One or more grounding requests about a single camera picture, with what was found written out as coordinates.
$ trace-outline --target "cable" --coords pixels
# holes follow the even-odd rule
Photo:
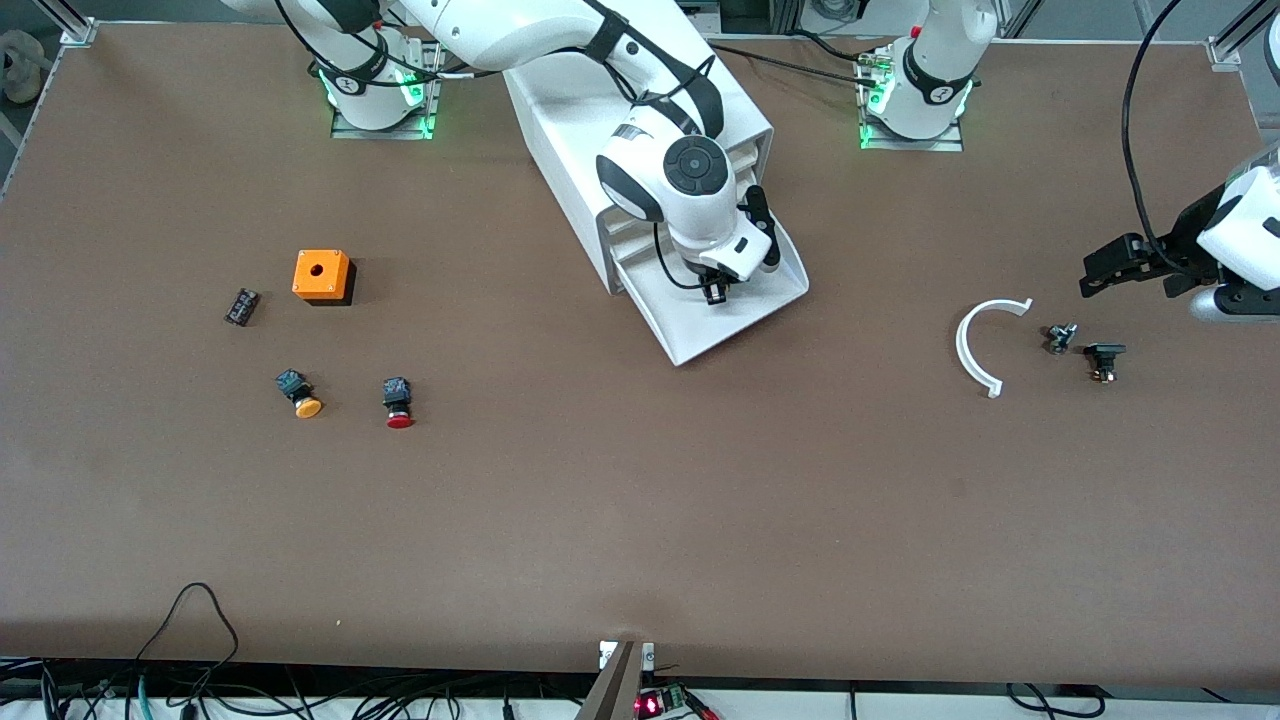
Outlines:
[[[863,53],[859,53],[858,55],[850,55],[849,53],[841,53],[840,50],[836,50],[835,47],[832,47],[831,44],[828,44],[826,40],[823,40],[818,33],[809,32],[809,31],[806,31],[804,28],[799,28],[797,27],[794,31],[791,31],[791,35],[799,35],[800,37],[808,37],[809,40],[817,42],[818,47],[822,47],[828,55],[833,55],[836,58],[840,58],[841,60],[847,60],[850,63],[856,63],[858,59],[864,55]]]
[[[293,687],[293,694],[298,696],[298,702],[302,703],[302,710],[306,711],[307,720],[316,720],[315,714],[311,712],[311,707],[307,706],[307,698],[302,697],[302,691],[298,689],[298,683],[293,679],[293,671],[289,670],[288,665],[284,666],[284,674],[289,678],[289,685]]]
[[[1009,694],[1009,700],[1014,701],[1014,705],[1021,707],[1023,710],[1030,710],[1032,712],[1043,712],[1048,717],[1048,720],[1057,720],[1059,716],[1091,720],[1093,717],[1100,717],[1103,712],[1107,711],[1107,701],[1102,696],[1098,696],[1097,698],[1098,707],[1096,710],[1091,710],[1089,712],[1076,712],[1074,710],[1062,710],[1061,707],[1053,707],[1052,705],[1048,703],[1048,700],[1044,697],[1044,693],[1042,693],[1039,688],[1037,688],[1030,683],[1016,683],[1016,684],[1027,685],[1032,691],[1032,694],[1036,696],[1036,700],[1039,701],[1039,705],[1030,705],[1029,702],[1024,702],[1021,698],[1014,694],[1015,683],[1005,683],[1005,692]]]
[[[758,54],[751,53],[749,50],[739,50],[737,47],[727,47],[724,45],[712,44],[712,47],[714,50],[719,50],[721,53],[732,53],[733,55],[741,55],[744,58],[750,58],[753,60],[759,60],[762,63],[769,63],[772,65],[778,65],[781,68],[788,68],[788,69],[792,69],[792,70],[796,70],[796,72],[801,72],[801,73],[809,73],[809,74],[818,76],[818,77],[826,77],[826,78],[831,78],[831,79],[840,79],[840,81],[844,81],[844,82],[851,82],[854,85],[861,85],[864,87],[874,87],[876,86],[876,81],[873,81],[870,78],[860,78],[860,77],[854,77],[854,76],[842,76],[840,73],[828,73],[827,70],[819,70],[817,68],[808,68],[805,65],[797,65],[795,63],[787,63],[786,60],[778,60],[777,58],[769,58],[767,55],[758,55]]]
[[[367,40],[365,40],[360,35],[352,35],[352,37],[355,37],[356,40],[358,40],[361,42],[361,45],[364,45],[365,47],[369,47],[374,53],[378,53],[379,55],[381,55],[383,58],[385,58],[385,59],[396,63],[397,65],[399,65],[399,67],[402,67],[402,68],[404,68],[404,69],[407,69],[407,70],[410,70],[412,73],[420,73],[420,74],[430,76],[433,79],[474,79],[474,78],[489,77],[489,76],[498,74],[495,70],[475,70],[472,73],[460,73],[458,70],[470,67],[466,63],[463,63],[461,65],[454,65],[453,68],[445,68],[445,69],[439,70],[439,72],[436,72],[436,70],[429,70],[426,68],[419,68],[416,65],[411,65],[411,64],[406,63],[404,60],[401,60],[396,55],[392,55],[387,50],[383,50],[381,47],[374,45],[372,42],[367,41]]]
[[[1151,23],[1151,29],[1147,31],[1147,36],[1142,38],[1142,45],[1138,46],[1138,54],[1133,58],[1133,67],[1129,68],[1129,81],[1124,86],[1124,100],[1120,102],[1120,149],[1124,151],[1124,167],[1125,172],[1129,173],[1129,186],[1133,188],[1133,201],[1138,209],[1138,219],[1142,222],[1142,232],[1147,236],[1147,242],[1151,245],[1156,255],[1169,265],[1170,269],[1184,274],[1190,278],[1198,277],[1190,269],[1174,263],[1170,260],[1169,254],[1165,251],[1165,243],[1156,237],[1156,231],[1151,227],[1151,217],[1147,215],[1147,202],[1142,197],[1142,186],[1138,183],[1138,170],[1133,165],[1133,149],[1129,146],[1129,105],[1133,102],[1133,85],[1138,79],[1138,68],[1142,67],[1142,59],[1147,56],[1147,49],[1151,46],[1151,41],[1156,37],[1156,31],[1169,17],[1169,13],[1178,6],[1183,0],[1170,0],[1169,5],[1156,15],[1155,22]]]
[[[576,697],[573,697],[573,696],[568,694],[567,692],[564,692],[564,691],[562,691],[562,689],[557,688],[556,685],[553,685],[553,684],[550,684],[550,683],[548,683],[548,682],[544,682],[544,680],[539,679],[539,680],[538,680],[538,687],[539,687],[540,689],[547,689],[547,691],[552,691],[552,694],[554,694],[554,696],[557,696],[557,697],[559,697],[559,698],[562,698],[562,700],[567,700],[567,701],[572,702],[573,705],[576,705],[576,706],[579,706],[579,707],[581,707],[581,706],[582,706],[582,701],[581,701],[581,700],[579,700],[579,698],[576,698]]]
[[[703,290],[704,287],[712,287],[716,284],[714,282],[708,281],[699,282],[698,284],[685,284],[671,274],[671,269],[667,268],[667,259],[662,256],[662,245],[658,243],[658,223],[653,224],[653,251],[658,254],[658,263],[662,265],[662,272],[667,273],[667,279],[671,281],[671,284],[678,287],[680,290]]]
[[[316,49],[312,47],[310,42],[307,42],[306,37],[302,37],[302,31],[298,29],[298,26],[293,24],[293,18],[289,17],[289,13],[284,9],[284,4],[280,0],[275,0],[275,9],[280,13],[280,17],[284,19],[284,24],[289,26],[289,32],[293,33],[293,37],[298,38],[298,42],[301,42],[302,46],[306,47],[307,53],[311,53],[311,56],[315,58],[316,63],[319,63],[320,65],[324,67],[324,69],[329,70],[330,73],[333,73],[335,76],[344,77],[344,78],[351,78],[351,79],[353,79],[356,82],[362,82],[362,83],[365,83],[367,86],[371,86],[371,87],[412,87],[415,85],[426,85],[429,82],[435,82],[435,79],[436,79],[435,74],[431,73],[430,77],[426,77],[426,78],[422,78],[422,79],[415,79],[415,81],[410,81],[410,82],[383,82],[383,81],[379,81],[379,79],[364,79],[364,78],[360,78],[360,77],[356,77],[356,76],[348,73],[347,70],[340,70],[340,69],[338,69],[337,65],[334,65],[332,61],[329,61],[328,58],[325,58],[319,51],[316,51]]]
[[[138,676],[138,706],[142,707],[142,720],[155,720],[151,716],[151,702],[147,700],[147,676]]]

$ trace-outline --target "green led light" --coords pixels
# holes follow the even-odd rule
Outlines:
[[[417,81],[417,76],[415,73],[406,73],[399,68],[396,68],[393,74],[396,77],[396,85],[399,85],[401,92],[404,94],[404,101],[415,108],[421,105],[425,95],[422,86],[420,83],[410,85]]]

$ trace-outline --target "wire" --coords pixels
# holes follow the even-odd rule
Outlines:
[[[818,68],[809,68],[809,67],[805,67],[805,65],[797,65],[795,63],[787,63],[786,60],[778,60],[777,58],[769,58],[767,55],[758,55],[758,54],[751,53],[749,50],[739,50],[737,47],[728,47],[728,46],[724,46],[724,45],[712,44],[712,47],[714,50],[719,50],[721,53],[732,53],[733,55],[741,55],[744,58],[750,58],[753,60],[759,60],[762,63],[769,63],[772,65],[778,65],[781,68],[788,68],[788,69],[792,69],[792,70],[796,70],[796,72],[801,72],[801,73],[809,73],[809,74],[818,76],[818,77],[826,77],[826,78],[831,78],[831,79],[838,79],[838,81],[844,81],[844,82],[851,82],[854,85],[861,85],[864,87],[874,87],[876,86],[876,81],[873,81],[870,78],[860,78],[860,77],[854,77],[854,76],[842,76],[840,73],[828,73],[827,70],[819,70]]]
[[[658,223],[653,224],[653,251],[658,254],[658,263],[662,265],[662,272],[667,274],[667,279],[671,281],[671,284],[678,287],[680,290],[703,290],[704,287],[712,287],[716,284],[709,281],[703,281],[698,284],[685,284],[671,274],[671,269],[667,268],[667,259],[662,256],[662,245],[658,243]]]
[[[557,688],[556,685],[553,685],[550,683],[547,683],[547,682],[539,679],[538,680],[538,687],[541,688],[541,689],[552,691],[553,696],[557,696],[557,697],[559,697],[562,700],[567,700],[567,701],[572,702],[573,705],[576,705],[579,707],[582,706],[582,701],[581,700],[579,700],[579,698],[568,694],[567,692]]]
[[[307,49],[307,53],[311,53],[311,56],[315,58],[316,63],[335,76],[351,78],[356,82],[362,82],[371,87],[412,87],[415,85],[426,85],[429,82],[436,81],[435,73],[430,73],[430,77],[410,82],[383,82],[380,79],[364,79],[348,73],[347,70],[340,70],[338,69],[337,65],[329,61],[328,58],[325,58],[315,47],[312,47],[312,45],[307,42],[306,37],[302,37],[302,31],[298,29],[298,26],[293,24],[293,18],[289,17],[289,13],[284,9],[284,4],[280,0],[275,0],[275,9],[280,13],[280,17],[284,19],[284,24],[289,26],[289,32],[293,33],[293,37],[298,38],[298,42],[301,42],[302,46]]]
[[[1015,684],[1027,685],[1032,691],[1032,694],[1036,696],[1036,700],[1039,701],[1039,705],[1032,705],[1029,702],[1024,702],[1021,698],[1014,694]],[[1061,707],[1053,707],[1052,705],[1048,703],[1048,700],[1044,698],[1044,693],[1042,693],[1039,688],[1037,688],[1030,683],[1005,683],[1005,692],[1009,693],[1009,700],[1014,701],[1014,705],[1016,705],[1018,707],[1021,707],[1023,710],[1030,710],[1032,712],[1043,712],[1048,717],[1048,720],[1056,720],[1060,715],[1062,717],[1078,717],[1080,720],[1091,720],[1093,717],[1100,717],[1103,712],[1107,711],[1107,701],[1102,696],[1098,696],[1097,698],[1098,707],[1096,710],[1091,710],[1089,712],[1076,712],[1074,710],[1062,710]]]
[[[831,44],[828,44],[826,40],[823,40],[818,33],[809,32],[809,31],[806,31],[804,28],[799,28],[797,27],[794,31],[791,31],[791,35],[799,35],[800,37],[808,37],[809,40],[817,42],[818,47],[822,47],[828,55],[833,55],[836,58],[840,58],[841,60],[847,60],[850,63],[856,63],[859,60],[859,58],[861,58],[864,55],[863,53],[859,53],[858,55],[850,55],[849,53],[841,53],[840,50],[836,50],[835,47],[832,47]]]
[[[479,78],[479,77],[489,77],[489,76],[498,74],[494,70],[476,70],[476,72],[472,72],[472,73],[460,73],[458,70],[470,67],[466,63],[463,63],[461,65],[454,65],[453,68],[445,68],[444,70],[440,70],[440,72],[429,70],[426,68],[419,68],[417,65],[411,65],[411,64],[406,63],[404,60],[401,60],[396,55],[392,55],[387,50],[383,50],[381,47],[374,45],[372,42],[367,41],[367,40],[365,40],[360,35],[352,35],[352,37],[355,37],[356,40],[358,40],[361,42],[361,45],[364,45],[365,47],[369,47],[374,53],[378,53],[379,55],[381,55],[387,60],[390,60],[390,61],[396,63],[397,65],[399,65],[399,67],[402,67],[402,68],[404,68],[404,69],[407,69],[407,70],[410,70],[412,73],[421,73],[421,74],[430,76],[433,79],[474,79],[474,78]]]
[[[1174,263],[1169,254],[1165,251],[1165,243],[1156,237],[1156,231],[1151,227],[1151,217],[1147,215],[1147,202],[1142,196],[1142,186],[1138,183],[1138,170],[1133,165],[1133,149],[1129,146],[1129,105],[1133,102],[1133,85],[1138,79],[1138,68],[1142,67],[1142,59],[1147,56],[1147,49],[1151,47],[1151,41],[1156,37],[1156,31],[1169,17],[1169,13],[1178,6],[1183,0],[1170,0],[1169,5],[1156,15],[1155,22],[1151,23],[1151,29],[1147,31],[1147,36],[1142,38],[1142,45],[1138,46],[1138,54],[1133,58],[1133,67],[1129,68],[1129,81],[1124,86],[1124,100],[1120,102],[1120,149],[1124,151],[1124,167],[1125,172],[1129,173],[1129,186],[1133,188],[1133,201],[1138,209],[1138,219],[1142,222],[1142,232],[1147,236],[1147,242],[1151,245],[1156,255],[1169,265],[1170,269],[1184,274],[1187,277],[1198,277],[1190,269]]]
[[[306,711],[307,720],[316,720],[316,716],[311,712],[311,707],[307,705],[307,698],[302,697],[302,691],[298,689],[298,682],[293,679],[293,671],[289,670],[288,665],[284,666],[284,674],[289,678],[289,685],[293,687],[293,694],[298,696],[298,702],[302,703],[302,710]]]
[[[186,698],[183,698],[182,702],[174,702],[173,698],[166,698],[165,700],[165,706],[166,707],[177,707],[179,705],[191,705],[192,701],[195,701],[196,698],[198,698],[201,696],[201,693],[205,689],[205,685],[207,685],[209,680],[212,678],[214,670],[218,670],[223,665],[227,665],[228,662],[230,662],[230,660],[233,657],[236,657],[236,653],[239,652],[239,635],[236,633],[236,628],[232,625],[232,621],[227,619],[227,614],[223,612],[223,605],[218,601],[218,593],[214,592],[214,588],[209,587],[207,583],[201,583],[201,582],[187,583],[186,585],[182,587],[180,591],[178,591],[178,594],[173,598],[173,605],[169,606],[169,612],[166,612],[165,616],[164,616],[164,620],[160,621],[160,626],[156,628],[155,633],[151,633],[151,637],[147,638],[147,642],[142,643],[142,648],[138,650],[138,653],[133,656],[133,664],[132,664],[132,666],[129,669],[129,680],[131,682],[129,682],[128,685],[125,685],[125,691],[124,691],[124,700],[125,700],[124,717],[125,717],[125,720],[128,720],[128,717],[129,717],[129,703],[128,703],[129,685],[133,684],[132,680],[133,680],[133,676],[136,675],[136,671],[137,671],[137,667],[138,667],[138,662],[142,661],[142,656],[146,655],[147,650],[151,648],[151,644],[155,643],[157,639],[160,639],[160,635],[163,635],[164,632],[169,629],[169,623],[173,621],[174,615],[178,612],[178,606],[182,603],[182,598],[186,597],[189,591],[196,589],[196,588],[205,591],[205,594],[207,594],[209,600],[214,603],[214,612],[218,614],[218,619],[223,623],[223,626],[227,628],[227,634],[230,635],[230,638],[232,638],[232,650],[230,650],[230,652],[227,653],[225,657],[223,657],[221,660],[214,662],[209,667],[205,667],[205,670],[201,673],[200,678],[195,683],[192,683],[191,693]]]

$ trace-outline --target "black cable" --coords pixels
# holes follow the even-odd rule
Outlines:
[[[539,687],[539,689],[552,691],[552,694],[559,697],[561,700],[567,700],[567,701],[572,702],[573,705],[576,705],[579,707],[582,706],[582,701],[581,700],[579,700],[579,698],[568,694],[567,692],[557,688],[556,685],[553,685],[550,683],[547,683],[547,682],[543,682],[541,679],[539,679],[538,680],[538,687]]]
[[[828,73],[827,70],[819,70],[818,68],[797,65],[795,63],[788,63],[786,60],[778,60],[777,58],[769,58],[768,55],[759,55],[749,50],[739,50],[737,47],[728,47],[724,45],[712,44],[712,49],[719,50],[721,53],[732,53],[733,55],[741,55],[744,58],[750,58],[753,60],[759,60],[762,63],[769,63],[771,65],[778,65],[780,68],[787,68],[801,73],[809,73],[812,76],[851,82],[854,85],[861,85],[864,87],[876,87],[876,81],[873,81],[872,78],[860,78],[854,76],[842,76],[840,73]]]
[[[835,47],[832,47],[831,44],[828,44],[826,40],[823,40],[818,33],[809,32],[809,31],[806,31],[804,28],[800,28],[800,27],[797,27],[794,31],[791,31],[791,35],[799,35],[800,37],[808,37],[809,40],[817,42],[818,47],[822,47],[828,55],[835,55],[836,58],[840,58],[841,60],[849,60],[850,63],[856,63],[858,59],[861,56],[860,53],[858,55],[850,55],[849,53],[841,53],[840,50],[836,50]]]
[[[325,705],[326,702],[332,702],[334,700],[338,700],[339,697],[344,697],[344,696],[349,694],[352,691],[356,691],[358,688],[364,688],[364,687],[367,687],[367,685],[372,685],[372,684],[376,684],[376,683],[381,683],[381,682],[387,682],[387,680],[397,680],[396,683],[393,683],[392,685],[388,685],[387,688],[383,688],[381,691],[370,691],[370,694],[376,694],[376,692],[389,693],[390,689],[394,688],[394,687],[404,685],[404,684],[408,684],[408,683],[411,683],[413,680],[420,680],[420,679],[424,679],[424,678],[430,678],[430,675],[426,674],[426,673],[411,673],[411,674],[403,674],[403,675],[388,675],[388,676],[383,676],[383,678],[369,678],[369,679],[361,680],[361,682],[358,682],[358,683],[356,683],[353,685],[346,687],[346,688],[343,688],[343,689],[340,689],[340,691],[338,691],[338,692],[335,692],[335,693],[333,693],[330,696],[326,696],[326,697],[324,697],[321,700],[317,700],[315,702],[305,703],[303,707],[292,707],[288,703],[284,703],[283,701],[280,701],[279,698],[276,698],[275,696],[273,696],[271,693],[268,693],[268,692],[261,691],[259,688],[255,688],[252,685],[239,685],[239,684],[229,684],[229,683],[209,683],[206,685],[206,694],[209,696],[210,700],[212,700],[214,702],[221,705],[227,710],[229,710],[232,712],[236,712],[237,715],[246,715],[246,716],[250,716],[250,717],[282,717],[282,716],[285,716],[285,715],[297,715],[300,711],[306,710],[306,708],[320,707],[321,705]],[[177,684],[186,684],[186,685],[193,684],[193,683],[187,683],[187,682],[182,682],[182,680],[175,680],[175,682],[177,682]],[[228,701],[223,700],[221,697],[219,697],[218,693],[214,692],[214,689],[248,691],[248,692],[256,693],[256,694],[259,694],[261,697],[265,697],[265,698],[269,698],[269,700],[275,700],[276,703],[280,705],[282,707],[284,707],[285,710],[283,710],[283,711],[280,711],[280,710],[250,710],[250,708],[244,708],[244,707],[237,707],[237,706],[230,705]]]
[[[1124,167],[1125,172],[1129,173],[1129,186],[1133,188],[1133,201],[1138,208],[1138,219],[1142,222],[1142,232],[1147,236],[1147,242],[1151,245],[1156,255],[1169,265],[1170,269],[1184,274],[1187,277],[1197,278],[1198,275],[1190,269],[1174,263],[1169,254],[1165,251],[1165,243],[1156,237],[1156,231],[1151,227],[1151,217],[1147,215],[1147,202],[1142,197],[1142,186],[1138,183],[1138,170],[1133,165],[1133,149],[1129,146],[1129,105],[1133,102],[1133,85],[1138,79],[1138,68],[1142,67],[1142,59],[1147,56],[1147,49],[1151,46],[1151,41],[1156,37],[1156,31],[1169,17],[1169,13],[1178,6],[1183,0],[1170,0],[1169,5],[1156,15],[1155,22],[1151,23],[1151,29],[1147,31],[1147,36],[1142,38],[1142,45],[1138,46],[1138,54],[1133,58],[1133,67],[1129,68],[1129,81],[1124,86],[1124,100],[1120,102],[1120,149],[1124,151]]]
[[[196,588],[205,591],[205,594],[209,596],[210,602],[214,603],[214,612],[218,614],[218,619],[221,621],[223,626],[227,628],[227,634],[230,635],[232,638],[232,650],[230,652],[227,653],[227,657],[223,657],[218,662],[214,662],[209,667],[205,667],[204,673],[201,673],[200,675],[200,679],[197,679],[192,684],[191,693],[187,696],[186,702],[173,703],[172,702],[173,698],[166,698],[165,705],[169,707],[177,707],[178,705],[191,705],[191,702],[195,698],[200,697],[201,692],[204,692],[204,688],[205,685],[209,684],[209,680],[211,679],[214,670],[218,670],[223,665],[230,662],[230,660],[236,657],[236,653],[239,652],[239,635],[236,633],[236,628],[232,625],[232,621],[227,619],[227,614],[223,612],[223,605],[218,601],[218,593],[214,592],[214,588],[209,587],[207,583],[201,583],[201,582],[187,583],[186,585],[182,587],[180,591],[178,591],[177,597],[173,598],[173,605],[169,606],[169,612],[165,614],[164,620],[160,623],[160,626],[156,628],[155,633],[151,633],[151,637],[147,638],[147,642],[142,643],[142,648],[138,650],[138,653],[133,656],[133,670],[137,669],[138,662],[142,660],[142,656],[146,655],[151,644],[155,643],[157,639],[160,639],[160,635],[163,635],[164,632],[169,629],[169,623],[173,621],[173,616],[178,612],[178,605],[182,603],[182,598],[186,597],[189,591]],[[131,680],[133,680],[133,670],[131,670],[129,673]],[[128,692],[129,691],[127,688],[125,698],[128,697]],[[125,711],[125,720],[128,720],[128,711],[129,711],[128,705],[124,706],[124,711]]]
[[[302,710],[306,711],[307,720],[316,720],[316,716],[311,712],[311,707],[307,706],[307,698],[302,697],[302,691],[298,688],[298,682],[293,679],[293,671],[289,670],[288,665],[284,666],[284,674],[289,678],[289,685],[293,687],[293,694],[298,696],[298,702],[302,703]]]
[[[703,290],[704,287],[712,287],[716,284],[714,282],[708,281],[701,281],[699,284],[685,284],[671,274],[671,269],[667,268],[667,259],[662,256],[662,245],[658,242],[658,223],[653,224],[653,251],[658,254],[658,263],[662,264],[662,272],[667,273],[667,279],[671,281],[671,284],[678,287],[680,290]]]
[[[1036,696],[1036,700],[1039,701],[1039,705],[1030,705],[1029,702],[1025,702],[1020,697],[1014,694],[1015,684],[1027,685],[1027,688],[1032,691],[1032,694]],[[1059,716],[1091,720],[1093,717],[1100,717],[1103,712],[1107,711],[1107,701],[1102,696],[1097,697],[1098,701],[1097,708],[1091,710],[1089,712],[1076,712],[1074,710],[1062,710],[1061,707],[1053,707],[1052,705],[1048,703],[1048,700],[1044,697],[1044,693],[1042,693],[1039,688],[1037,688],[1030,683],[1005,683],[1005,692],[1009,694],[1009,700],[1014,701],[1014,705],[1016,705],[1018,707],[1021,707],[1023,710],[1030,710],[1032,712],[1043,712],[1048,717],[1048,720],[1056,720]]]
[[[329,70],[335,76],[351,78],[356,82],[362,82],[371,87],[412,87],[415,85],[426,85],[429,82],[435,82],[438,79],[435,74],[431,73],[430,77],[410,82],[383,82],[379,79],[364,79],[348,73],[347,70],[338,69],[338,67],[334,65],[332,61],[329,61],[328,58],[316,51],[316,49],[312,47],[310,42],[307,42],[306,37],[302,37],[302,31],[298,29],[298,26],[293,24],[293,18],[289,17],[289,13],[284,9],[284,4],[280,0],[275,0],[275,9],[280,13],[280,17],[284,19],[284,24],[289,27],[289,32],[293,33],[293,37],[298,38],[298,42],[301,42],[302,46],[306,47],[307,53],[311,53],[311,56],[315,58],[316,63],[319,63],[321,67],[324,67],[325,70]]]
[[[387,50],[383,50],[378,45],[374,45],[372,42],[365,40],[358,33],[357,35],[352,35],[352,37],[355,37],[356,40],[358,40],[361,42],[361,45],[364,45],[365,47],[369,47],[374,53],[378,53],[379,55],[381,55],[384,59],[396,63],[397,65],[399,65],[399,67],[410,70],[411,73],[430,76],[431,79],[445,79],[445,78],[442,78],[435,70],[429,70],[426,68],[419,68],[417,65],[411,65],[411,64],[406,63],[404,60],[401,60],[396,55],[392,55]],[[445,69],[443,69],[440,72],[445,73],[445,74],[457,73],[457,72],[465,70],[470,65],[467,65],[466,63],[462,63],[461,65],[454,65],[453,68],[445,68]],[[476,72],[471,73],[471,77],[472,78],[480,78],[480,77],[489,77],[489,76],[495,76],[495,74],[498,74],[495,70],[476,70]]]

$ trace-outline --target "metal mounting plate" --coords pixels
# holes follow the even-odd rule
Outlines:
[[[873,70],[858,63],[854,63],[854,77],[879,82]],[[879,118],[867,111],[870,94],[870,88],[858,86],[858,143],[863,150],[925,150],[934,152],[960,152],[964,150],[959,119],[954,120],[951,127],[938,137],[929,140],[906,138],[888,129]]]
[[[600,641],[600,670],[604,670],[617,647],[618,641]],[[644,655],[640,669],[645,673],[653,673],[653,643],[640,643],[640,652]]]
[[[444,47],[439,42],[422,42],[420,47],[421,55],[411,50],[410,58],[406,58],[408,64],[433,72],[444,69]],[[435,136],[435,115],[440,108],[440,82],[429,82],[421,87],[422,104],[406,115],[403,120],[387,129],[357,128],[334,109],[330,137],[342,140],[431,140]]]

